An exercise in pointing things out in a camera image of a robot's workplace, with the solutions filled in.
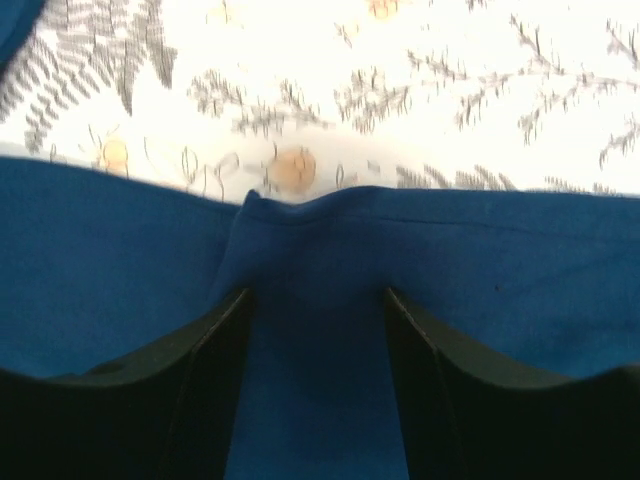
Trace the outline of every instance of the fern leaf print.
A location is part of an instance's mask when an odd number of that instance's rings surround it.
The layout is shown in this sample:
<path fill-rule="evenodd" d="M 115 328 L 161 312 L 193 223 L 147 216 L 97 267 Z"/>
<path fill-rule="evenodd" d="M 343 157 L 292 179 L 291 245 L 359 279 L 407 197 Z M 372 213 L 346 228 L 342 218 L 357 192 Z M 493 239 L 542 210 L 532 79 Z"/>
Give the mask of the fern leaf print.
<path fill-rule="evenodd" d="M 35 153 L 63 112 L 105 87 L 132 115 L 134 84 L 146 62 L 170 89 L 177 50 L 164 42 L 161 2 L 49 0 L 0 86 L 0 122 L 28 101 L 25 145 Z"/>

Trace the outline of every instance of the fern pattern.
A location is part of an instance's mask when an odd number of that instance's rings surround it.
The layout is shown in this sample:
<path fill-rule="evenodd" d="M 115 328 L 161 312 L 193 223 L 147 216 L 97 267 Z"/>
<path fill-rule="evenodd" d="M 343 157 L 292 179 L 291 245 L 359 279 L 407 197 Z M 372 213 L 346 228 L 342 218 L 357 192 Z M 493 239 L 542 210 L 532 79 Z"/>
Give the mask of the fern pattern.
<path fill-rule="evenodd" d="M 147 60 L 171 88 L 178 52 L 164 42 L 160 9 L 161 0 L 50 0 L 34 34 L 8 67 L 0 121 L 32 92 L 25 144 L 37 152 L 62 112 L 103 87 L 115 87 L 132 115 L 134 82 Z M 44 33 L 54 33 L 55 41 L 47 42 Z"/>
<path fill-rule="evenodd" d="M 299 3 L 47 0 L 0 81 L 0 153 L 235 202 L 262 177 L 284 201 L 640 194 L 633 2 Z"/>

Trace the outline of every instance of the blue garment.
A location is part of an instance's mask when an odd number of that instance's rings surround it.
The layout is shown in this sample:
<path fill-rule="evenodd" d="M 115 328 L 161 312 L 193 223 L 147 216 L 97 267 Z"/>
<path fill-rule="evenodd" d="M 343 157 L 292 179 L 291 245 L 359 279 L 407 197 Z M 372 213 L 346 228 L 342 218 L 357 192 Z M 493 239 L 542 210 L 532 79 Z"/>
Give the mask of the blue garment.
<path fill-rule="evenodd" d="M 392 286 L 528 364 L 640 358 L 640 202 L 341 191 L 224 205 L 0 160 L 0 367 L 82 373 L 252 287 L 229 480 L 407 478 L 382 326 Z"/>
<path fill-rule="evenodd" d="M 0 0 L 0 72 L 24 44 L 45 0 Z"/>

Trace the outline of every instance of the blue fabric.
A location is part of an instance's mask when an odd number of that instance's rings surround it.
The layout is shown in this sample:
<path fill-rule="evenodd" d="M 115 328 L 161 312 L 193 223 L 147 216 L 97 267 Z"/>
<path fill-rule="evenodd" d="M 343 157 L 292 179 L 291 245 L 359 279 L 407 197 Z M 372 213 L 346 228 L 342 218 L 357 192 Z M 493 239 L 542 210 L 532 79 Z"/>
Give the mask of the blue fabric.
<path fill-rule="evenodd" d="M 575 377 L 640 358 L 640 202 L 356 188 L 242 208 L 0 160 L 0 367 L 80 373 L 250 286 L 228 480 L 407 478 L 380 293 Z"/>
<path fill-rule="evenodd" d="M 0 71 L 25 42 L 45 0 L 0 0 Z"/>

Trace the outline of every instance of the patterned tablecloth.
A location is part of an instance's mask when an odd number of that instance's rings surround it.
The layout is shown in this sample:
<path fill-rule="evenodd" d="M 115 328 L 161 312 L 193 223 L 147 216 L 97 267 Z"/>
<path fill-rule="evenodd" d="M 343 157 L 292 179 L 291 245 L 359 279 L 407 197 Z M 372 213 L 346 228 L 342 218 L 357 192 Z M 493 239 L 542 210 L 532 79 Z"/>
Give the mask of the patterned tablecloth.
<path fill-rule="evenodd" d="M 640 193 L 640 3 L 49 0 L 0 152 L 241 202 Z"/>

